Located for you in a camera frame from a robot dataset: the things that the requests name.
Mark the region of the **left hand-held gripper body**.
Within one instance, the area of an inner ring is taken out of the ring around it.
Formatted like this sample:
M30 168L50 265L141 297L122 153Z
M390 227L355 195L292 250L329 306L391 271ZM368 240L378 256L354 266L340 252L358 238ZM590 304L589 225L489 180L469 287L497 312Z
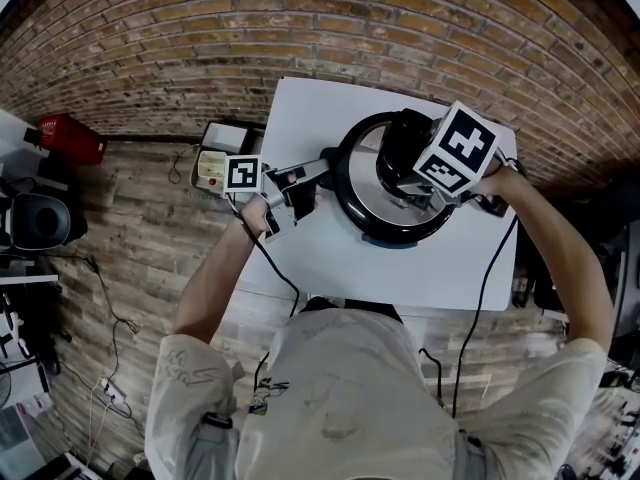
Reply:
M266 241L273 241L293 231L297 224L293 204L285 190L302 179L297 166L271 168L260 155L235 155L225 159L223 194L232 199L237 194L259 196L267 206Z

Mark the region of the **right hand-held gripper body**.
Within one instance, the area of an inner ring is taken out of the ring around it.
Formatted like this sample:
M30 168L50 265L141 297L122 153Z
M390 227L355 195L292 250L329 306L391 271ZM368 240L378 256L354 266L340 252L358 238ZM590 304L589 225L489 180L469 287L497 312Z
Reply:
M506 164L500 136L488 122L460 102L453 103L431 129L431 139L413 166L448 205L476 201L483 211L502 217L506 204L473 191L490 176L490 168Z

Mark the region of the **person's left hand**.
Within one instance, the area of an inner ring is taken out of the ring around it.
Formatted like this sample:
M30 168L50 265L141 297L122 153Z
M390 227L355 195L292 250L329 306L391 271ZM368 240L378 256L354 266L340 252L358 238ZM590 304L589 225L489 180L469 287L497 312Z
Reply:
M268 209L265 200L255 194L240 210L240 215L256 238L260 238L268 229L265 218Z

